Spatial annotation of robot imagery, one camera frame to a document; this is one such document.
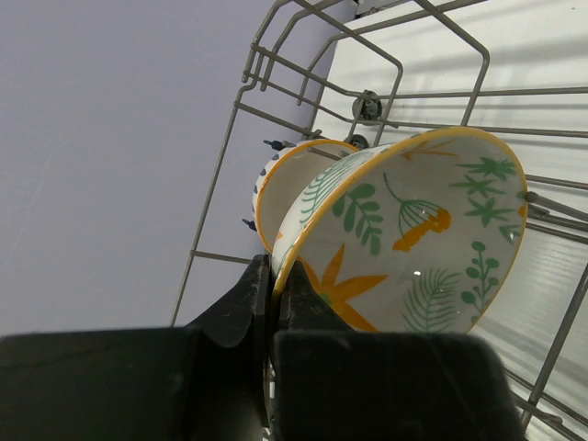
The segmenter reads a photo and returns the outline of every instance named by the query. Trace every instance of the rack wheel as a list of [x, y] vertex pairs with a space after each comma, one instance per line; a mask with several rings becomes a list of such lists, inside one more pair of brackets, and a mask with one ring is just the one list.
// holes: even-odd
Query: rack wheel
[[366, 139], [366, 137], [361, 136], [361, 135], [357, 135], [357, 134], [351, 135], [351, 137], [347, 138], [345, 140], [345, 142], [356, 146], [359, 150], [364, 150], [364, 149], [369, 148], [368, 140]]
[[[375, 92], [371, 90], [366, 90], [365, 92], [368, 96], [376, 96]], [[361, 98], [356, 99], [353, 102], [351, 107], [351, 111], [353, 113], [354, 118], [357, 117], [359, 114], [359, 118], [367, 121], [372, 121], [374, 119], [378, 119], [382, 116], [382, 103], [379, 98], [370, 98], [369, 100], [365, 101], [363, 106], [359, 106], [359, 102]]]

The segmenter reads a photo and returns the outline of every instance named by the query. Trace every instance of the dishwasher rack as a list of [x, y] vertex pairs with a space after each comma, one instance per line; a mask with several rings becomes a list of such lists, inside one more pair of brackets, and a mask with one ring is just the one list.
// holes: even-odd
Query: dishwasher rack
[[[420, 10], [411, 14], [407, 14], [401, 17], [395, 17], [392, 19], [388, 19], [385, 21], [381, 21], [379, 23], [375, 23], [372, 25], [364, 26], [363, 28], [357, 28], [355, 30], [350, 29], [343, 23], [339, 22], [332, 16], [328, 15], [324, 12], [324, 10], [330, 6], [334, 6], [338, 3], [341, 3], [344, 0], [322, 0], [312, 5], [305, 0], [277, 0], [272, 7], [270, 8], [267, 16], [264, 18], [260, 29], [257, 31], [254, 40], [251, 44], [251, 50], [249, 52], [249, 56], [246, 61], [246, 65], [243, 71], [243, 83], [246, 83], [237, 93], [237, 97], [234, 102], [234, 106], [232, 109], [232, 113], [229, 119], [228, 128], [224, 135], [224, 139], [222, 141], [222, 145], [220, 148], [220, 153], [218, 157], [218, 161], [216, 163], [213, 177], [210, 181], [209, 191], [206, 195], [204, 208], [201, 212], [198, 226], [196, 230], [196, 234], [194, 237], [194, 241], [192, 243], [192, 248], [189, 253], [187, 266], [182, 278], [181, 287], [179, 290], [179, 294], [177, 297], [177, 301], [175, 304], [175, 310], [172, 318], [172, 325], [175, 324], [175, 320], [179, 311], [180, 304], [184, 297], [184, 292], [187, 286], [187, 280], [190, 275], [190, 270], [194, 262], [194, 258], [196, 256], [209, 258], [209, 259], [217, 259], [217, 260], [224, 260], [229, 262], [235, 263], [242, 263], [247, 264], [249, 263], [248, 260], [222, 255], [222, 254], [212, 254], [212, 253], [204, 253], [198, 250], [198, 243], [200, 241], [200, 236], [202, 234], [202, 230], [204, 228], [204, 223], [208, 214], [209, 205], [212, 200], [212, 196], [214, 193], [214, 189], [217, 183], [217, 179], [219, 177], [219, 173], [221, 170], [221, 165], [223, 162], [224, 154], [226, 152], [227, 146], [229, 145], [232, 128], [237, 117], [237, 114], [240, 110], [256, 115], [262, 119], [266, 119], [273, 123], [276, 123], [283, 128], [294, 130], [300, 135], [302, 135], [303, 139], [311, 139], [311, 138], [318, 138], [321, 137], [320, 130], [313, 130], [313, 124], [316, 119], [318, 111], [325, 112], [326, 114], [335, 117], [345, 123], [349, 124], [349, 132], [348, 132], [348, 140], [354, 135], [356, 131], [356, 126], [358, 124], [362, 125], [370, 125], [377, 127], [376, 138], [374, 141], [375, 145], [379, 144], [380, 138], [382, 136], [383, 131], [387, 126], [392, 126], [394, 128], [405, 127], [405, 128], [416, 128], [416, 129], [424, 129], [424, 130], [431, 130], [436, 129], [439, 127], [448, 127], [443, 124], [435, 124], [435, 123], [423, 123], [423, 122], [401, 122], [401, 121], [394, 121], [389, 119], [390, 110], [392, 106], [398, 100], [409, 100], [409, 99], [417, 99], [417, 98], [455, 98], [455, 97], [464, 97], [468, 99], [467, 105], [465, 106], [463, 116], [461, 118], [460, 124], [462, 126], [469, 125], [469, 119], [471, 116], [474, 107], [476, 106], [476, 100], [480, 96], [546, 96], [546, 95], [578, 95], [578, 94], [588, 94], [588, 85], [582, 87], [551, 87], [551, 88], [527, 88], [527, 89], [510, 89], [510, 90], [482, 90], [482, 85], [484, 82], [484, 78], [488, 71], [488, 67], [490, 64], [490, 53], [489, 51], [480, 44], [473, 36], [471, 36], [468, 32], [464, 30], [464, 28], [460, 27], [456, 22], [454, 22], [451, 18], [449, 18], [445, 13], [448, 11], [453, 11], [456, 9], [460, 9], [462, 7], [467, 7], [471, 5], [475, 5], [478, 3], [483, 2], [484, 0], [454, 0], [448, 3], [444, 3], [440, 6], [434, 6], [428, 0], [413, 0], [419, 7]], [[291, 19], [289, 20], [288, 24], [284, 27], [282, 33], [275, 41], [273, 48], [267, 49], [264, 46], [260, 45], [260, 41], [264, 34], [266, 33], [270, 23], [274, 20], [278, 10], [285, 6], [286, 4], [298, 4], [300, 7], [300, 11], [295, 13]], [[289, 37], [292, 29], [295, 28], [297, 22], [300, 20], [315, 16], [324, 22], [331, 25], [333, 28], [339, 31], [339, 33], [335, 34], [331, 38], [329, 38], [319, 50], [319, 52], [314, 57], [312, 63], [308, 66], [308, 68], [303, 68], [298, 66], [296, 63], [280, 56], [278, 53], [283, 46], [284, 42]], [[434, 17], [440, 26], [444, 26], [451, 30], [454, 34], [460, 37], [463, 41], [465, 41], [470, 47], [472, 51], [476, 51], [481, 56], [481, 66], [478, 72], [477, 79], [475, 84], [471, 90], [463, 91], [463, 92], [442, 92], [442, 93], [416, 93], [416, 94], [399, 94], [399, 86], [401, 84], [404, 68], [400, 60], [396, 59], [378, 45], [370, 42], [369, 40], [362, 37], [363, 34], [373, 32], [376, 30], [399, 26], [404, 23], [412, 22], [415, 20], [419, 20], [425, 17]], [[392, 84], [390, 94], [389, 95], [375, 95], [367, 90], [365, 91], [356, 91], [356, 90], [347, 90], [340, 85], [334, 84], [325, 78], [320, 77], [316, 73], [313, 72], [314, 67], [323, 57], [323, 55], [329, 50], [329, 48], [336, 43], [338, 40], [342, 39], [353, 39], [359, 44], [363, 45], [365, 48], [369, 49], [370, 51], [375, 52], [377, 55], [383, 57], [386, 61], [390, 62], [393, 66], [397, 69], [396, 78]], [[294, 92], [288, 90], [286, 87], [278, 85], [277, 83], [271, 81], [272, 79], [272, 72], [275, 64], [279, 64], [285, 66], [286, 68], [294, 71], [295, 73], [301, 75], [302, 79], [302, 87], [299, 92]], [[305, 94], [307, 92], [307, 84], [309, 80], [317, 83], [319, 85], [319, 92], [315, 97], [307, 97]], [[310, 105], [312, 107], [311, 113], [311, 122], [308, 127], [301, 127], [296, 124], [293, 124], [289, 121], [284, 119], [278, 118], [271, 113], [264, 112], [264, 110], [251, 107], [243, 102], [243, 96], [251, 91], [254, 91], [258, 88], [260, 91], [264, 91], [267, 88], [274, 89], [281, 94], [286, 96], [290, 96], [297, 101], [297, 104], [300, 105], [302, 103]], [[354, 117], [352, 119], [346, 118], [342, 116], [340, 113], [327, 108], [320, 104], [322, 93], [325, 88], [331, 89], [334, 92], [341, 94], [343, 96], [348, 96], [356, 99], [354, 103], [355, 111], [353, 112]], [[481, 127], [481, 126], [471, 126], [476, 127], [481, 130], [486, 130], [488, 132], [493, 133], [501, 133], [501, 134], [515, 134], [515, 135], [538, 135], [538, 136], [545, 136], [545, 137], [563, 137], [563, 138], [576, 138], [576, 139], [586, 139], [588, 138], [588, 131], [577, 131], [577, 130], [549, 130], [549, 129], [526, 129], [526, 128], [507, 128], [507, 127]], [[527, 175], [527, 181], [529, 182], [536, 182], [550, 186], [557, 186], [557, 187], [566, 187], [566, 188], [573, 188], [576, 190], [588, 190], [588, 183], [585, 182], [575, 182], [563, 179], [556, 179], [547, 176], [541, 175]], [[535, 230], [538, 232], [543, 232], [545, 234], [551, 234], [554, 236], [558, 236], [560, 238], [575, 241], [577, 243], [588, 244], [588, 237], [582, 234], [570, 232], [588, 232], [588, 214], [577, 209], [571, 208], [569, 206], [560, 204], [557, 201], [543, 198], [537, 193], [529, 192], [526, 195], [526, 200], [529, 202], [529, 211], [528, 211], [528, 218], [533, 221], [541, 221], [546, 223], [550, 226], [545, 226], [542, 224], [534, 223], [533, 221], [529, 221], [527, 223], [527, 228], [531, 230]], [[558, 215], [551, 214], [551, 210], [559, 212], [561, 214], [566, 215], [566, 217], [561, 217]], [[571, 298], [571, 302], [568, 306], [568, 309], [565, 312], [565, 315], [562, 319], [560, 327], [554, 336], [553, 342], [551, 347], [548, 351], [548, 355], [543, 363], [542, 368], [539, 371], [537, 379], [535, 383], [530, 383], [525, 379], [521, 378], [517, 374], [512, 371], [507, 370], [507, 375], [524, 387], [525, 389], [529, 390], [530, 393], [527, 399], [523, 399], [519, 395], [514, 395], [515, 403], [521, 408], [522, 410], [522, 425], [526, 429], [531, 421], [532, 418], [537, 418], [544, 424], [547, 424], [553, 430], [558, 432], [560, 435], [563, 435], [565, 438], [573, 440], [573, 441], [580, 441], [584, 440], [580, 435], [574, 433], [569, 427], [564, 425], [562, 419], [552, 413], [545, 413], [542, 412], [537, 408], [537, 404], [540, 400], [544, 400], [545, 402], [551, 404], [564, 414], [568, 415], [571, 419], [573, 419], [578, 424], [588, 428], [588, 417], [581, 412], [578, 412], [563, 402], [556, 400], [552, 396], [548, 395], [544, 392], [544, 389], [548, 383], [549, 376], [555, 366], [555, 363], [558, 359], [560, 354], [561, 348], [568, 336], [568, 333], [571, 329], [573, 321], [576, 317], [578, 310], [582, 304], [583, 297], [585, 296], [586, 290], [588, 289], [588, 265], [584, 269], [582, 276], [579, 280], [577, 288], [573, 293]]]

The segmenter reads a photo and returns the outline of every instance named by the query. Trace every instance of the white bowl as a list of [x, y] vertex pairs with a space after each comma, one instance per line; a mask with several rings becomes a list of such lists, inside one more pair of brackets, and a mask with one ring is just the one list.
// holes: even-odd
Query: white bowl
[[338, 157], [357, 152], [357, 147], [346, 142], [314, 140], [299, 142], [274, 154], [257, 177], [253, 195], [255, 228], [268, 251], [300, 191], [334, 163], [332, 158], [312, 153], [310, 147]]
[[513, 152], [481, 130], [433, 130], [354, 153], [312, 180], [284, 218], [274, 299], [298, 258], [357, 329], [467, 332], [515, 260], [525, 193]]

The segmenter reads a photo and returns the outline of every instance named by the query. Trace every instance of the leaf pattern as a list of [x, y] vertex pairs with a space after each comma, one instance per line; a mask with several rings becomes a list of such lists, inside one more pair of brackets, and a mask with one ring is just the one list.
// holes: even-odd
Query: leaf pattern
[[[361, 244], [366, 245], [369, 242], [369, 251], [372, 255], [378, 255], [381, 249], [379, 236], [382, 229], [376, 226], [384, 221], [377, 214], [379, 203], [376, 201], [362, 201], [361, 199], [370, 198], [376, 192], [376, 188], [371, 184], [359, 184], [353, 190], [345, 192], [333, 205], [333, 214], [336, 217], [344, 216], [344, 228], [346, 232], [355, 229], [356, 237], [361, 237]], [[347, 206], [346, 200], [350, 199], [351, 203]]]
[[456, 182], [455, 184], [449, 184], [450, 187], [462, 187], [468, 189], [468, 196], [480, 193], [484, 198], [489, 197], [489, 193], [496, 195], [504, 195], [505, 192], [497, 190], [496, 188], [490, 187], [495, 179], [488, 179], [486, 181], [476, 181], [473, 177], [465, 175], [466, 181], [468, 182]]
[[[493, 175], [498, 179], [477, 180], [471, 175], [464, 175], [465, 182], [456, 182], [449, 184], [450, 187], [466, 188], [468, 190], [468, 202], [474, 208], [465, 213], [466, 216], [480, 216], [481, 224], [485, 228], [495, 221], [499, 223], [498, 231], [502, 237], [511, 245], [515, 244], [515, 237], [521, 235], [521, 224], [513, 223], [517, 220], [512, 220], [507, 216], [515, 211], [514, 208], [496, 208], [496, 197], [492, 195], [506, 195], [496, 186], [505, 182], [511, 175], [516, 175], [515, 164], [504, 159], [501, 161], [493, 160], [491, 158], [481, 157], [479, 164], [458, 164], [458, 167], [468, 168], [468, 174], [483, 174], [484, 176]], [[520, 191], [516, 195], [518, 198], [525, 196], [524, 191]], [[520, 207], [517, 214], [524, 218], [526, 214], [525, 204]]]
[[367, 161], [372, 154], [367, 150], [350, 154], [315, 177], [302, 193], [301, 201], [304, 203], [304, 208], [300, 211], [302, 215], [300, 223], [306, 224], [324, 200], [347, 177], [347, 174]]
[[486, 295], [493, 287], [498, 286], [500, 283], [496, 277], [489, 277], [491, 270], [500, 266], [500, 263], [493, 258], [484, 260], [483, 252], [486, 251], [486, 245], [482, 242], [473, 242], [471, 248], [478, 252], [478, 257], [471, 259], [471, 263], [474, 266], [468, 266], [466, 268], [466, 274], [470, 278], [478, 279], [480, 283], [472, 288], [473, 292], [463, 291], [461, 293], [461, 299], [469, 305], [473, 305], [478, 310], [479, 314], [471, 317], [471, 321], [476, 322], [480, 314], [488, 306]]
[[505, 181], [509, 175], [516, 176], [515, 164], [508, 159], [500, 162], [483, 156], [480, 159], [480, 164], [459, 164], [458, 167], [468, 168], [469, 173], [480, 173], [484, 176], [494, 175], [502, 181]]
[[455, 322], [454, 290], [458, 273], [446, 269], [415, 273], [413, 285], [402, 299], [406, 312], [402, 313], [404, 327], [416, 333], [441, 333]]
[[472, 211], [468, 211], [466, 216], [480, 216], [481, 224], [487, 227], [492, 219], [498, 221], [508, 221], [503, 215], [514, 211], [513, 209], [496, 209], [496, 198], [488, 199], [483, 205], [476, 202], [472, 198], [468, 198], [469, 203], [474, 207]]

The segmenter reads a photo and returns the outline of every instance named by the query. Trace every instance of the dish rack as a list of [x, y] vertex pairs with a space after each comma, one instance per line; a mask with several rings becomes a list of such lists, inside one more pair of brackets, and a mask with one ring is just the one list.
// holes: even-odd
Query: dish rack
[[[555, 130], [550, 128], [525, 128], [525, 127], [503, 127], [498, 125], [479, 125], [471, 123], [472, 113], [477, 109], [477, 103], [483, 97], [488, 98], [507, 98], [507, 97], [538, 97], [538, 96], [581, 96], [588, 94], [587, 86], [558, 86], [558, 87], [533, 87], [533, 88], [505, 88], [505, 89], [486, 89], [484, 87], [484, 80], [487, 76], [489, 66], [491, 65], [491, 51], [482, 45], [473, 35], [470, 35], [464, 27], [461, 27], [457, 21], [449, 17], [448, 13], [464, 8], [469, 8], [472, 5], [483, 3], [484, 0], [454, 0], [440, 5], [434, 6], [427, 0], [413, 0], [413, 3], [419, 6], [418, 10], [408, 14], [396, 15], [394, 17], [374, 21], [371, 24], [359, 28], [350, 28], [342, 22], [333, 18], [325, 10], [331, 6], [335, 6], [344, 0], [322, 0], [312, 5], [305, 0], [277, 0], [270, 8], [267, 16], [263, 19], [261, 27], [254, 36], [251, 44], [251, 50], [247, 58], [245, 68], [243, 71], [243, 83], [245, 85], [239, 89], [237, 97], [234, 102], [232, 113], [229, 119], [229, 124], [221, 144], [218, 161], [214, 168], [213, 177], [210, 181], [209, 191], [206, 195], [204, 208], [200, 215], [194, 241], [187, 261], [186, 270], [182, 278], [181, 287], [177, 302], [175, 305], [175, 312], [172, 324], [175, 323], [175, 318], [179, 311], [179, 307], [184, 296], [187, 286], [187, 280], [190, 275], [190, 270], [196, 256], [203, 258], [219, 259], [236, 263], [247, 264], [246, 259], [236, 258], [221, 254], [204, 253], [198, 250], [198, 243], [204, 228], [204, 223], [209, 211], [209, 205], [212, 200], [214, 189], [219, 177], [222, 162], [225, 152], [230, 143], [232, 128], [235, 123], [237, 114], [240, 111], [253, 114], [261, 119], [271, 121], [278, 126], [293, 130], [299, 133], [302, 139], [313, 139], [322, 137], [321, 130], [315, 129], [315, 122], [318, 115], [323, 115], [334, 119], [342, 127], [345, 124], [346, 134], [345, 138], [359, 145], [360, 147], [369, 147], [369, 145], [378, 145], [386, 130], [433, 130], [440, 127], [448, 127], [457, 124], [445, 124], [438, 122], [417, 122], [417, 121], [400, 121], [391, 117], [392, 110], [400, 106], [401, 103], [416, 102], [419, 99], [442, 99], [462, 98], [465, 99], [463, 108], [460, 110], [460, 121], [458, 125], [476, 127], [481, 130], [486, 130], [491, 133], [501, 135], [516, 135], [518, 137], [529, 137], [530, 143], [536, 140], [537, 137], [541, 139], [586, 139], [588, 138], [588, 131], [578, 130]], [[270, 24], [275, 19], [278, 11], [287, 4], [296, 4], [299, 9], [291, 16], [288, 24], [283, 31], [273, 42], [272, 49], [268, 44], [262, 45], [261, 40], [266, 34]], [[308, 67], [301, 67], [293, 61], [280, 55], [280, 49], [290, 37], [290, 33], [296, 27], [297, 23], [309, 17], [318, 18], [334, 29], [334, 35], [324, 42], [321, 49], [314, 57], [312, 63]], [[400, 27], [404, 24], [413, 23], [418, 20], [433, 19], [435, 25], [445, 27], [450, 32], [455, 34], [463, 43], [467, 44], [472, 54], [478, 54], [479, 67], [473, 87], [467, 90], [458, 91], [443, 91], [443, 92], [419, 92], [404, 94], [400, 93], [401, 85], [406, 77], [406, 67], [402, 64], [402, 60], [396, 58], [393, 54], [382, 49], [380, 45], [373, 42], [368, 36], [379, 30]], [[332, 46], [340, 41], [354, 41], [364, 51], [370, 51], [377, 54], [381, 59], [390, 64], [390, 67], [395, 69], [395, 76], [390, 80], [390, 92], [388, 94], [377, 94], [370, 90], [355, 90], [337, 84], [332, 79], [325, 79], [322, 76], [313, 72], [317, 63], [322, 59], [325, 53], [332, 48]], [[289, 90], [288, 88], [279, 84], [275, 79], [275, 67], [282, 66], [300, 76], [301, 89], [300, 91]], [[316, 96], [309, 96], [307, 85], [309, 82], [314, 82], [318, 85], [318, 93]], [[267, 88], [273, 89], [277, 93], [284, 96], [289, 96], [296, 100], [298, 105], [305, 104], [311, 107], [311, 122], [308, 126], [302, 127], [290, 121], [279, 118], [273, 113], [266, 112], [262, 108], [251, 106], [243, 102], [243, 98], [254, 91], [263, 92]], [[324, 99], [325, 94], [331, 94], [344, 97], [345, 99], [353, 100], [351, 108], [346, 108], [343, 111], [341, 108], [333, 109], [328, 107], [325, 103], [329, 101]], [[367, 128], [370, 130], [372, 142], [358, 133], [359, 128]], [[544, 175], [527, 175], [526, 179], [529, 183], [537, 183], [542, 186], [554, 186], [573, 189], [573, 191], [588, 190], [588, 183], [577, 182], [566, 179], [558, 179]], [[528, 223], [526, 227], [529, 230], [542, 232], [553, 235], [567, 241], [573, 241], [581, 244], [588, 244], [588, 214], [571, 207], [568, 204], [563, 204], [552, 198], [546, 198], [542, 194], [536, 192], [529, 192], [526, 196], [529, 202]], [[569, 306], [564, 314], [563, 320], [559, 326], [558, 331], [553, 337], [553, 342], [548, 351], [547, 357], [540, 369], [535, 382], [529, 382], [523, 379], [512, 370], [507, 369], [507, 375], [513, 382], [529, 391], [528, 396], [523, 398], [520, 394], [514, 393], [515, 403], [521, 408], [521, 421], [525, 429], [529, 426], [533, 418], [536, 418], [543, 424], [551, 427], [555, 432], [563, 437], [578, 441], [584, 438], [574, 430], [570, 429], [565, 424], [567, 421], [573, 420], [573, 425], [580, 426], [582, 429], [588, 429], [588, 417], [582, 414], [582, 410], [574, 410], [564, 402], [557, 400], [553, 396], [547, 394], [544, 389], [548, 384], [548, 379], [552, 370], [558, 360], [561, 349], [570, 332], [574, 319], [580, 309], [583, 297], [588, 289], [588, 265], [584, 269], [582, 276], [577, 284], [575, 292], [571, 297]], [[559, 413], [565, 415], [565, 422], [555, 413], [548, 413], [538, 409], [539, 402], [546, 402], [553, 408], [556, 408]]]

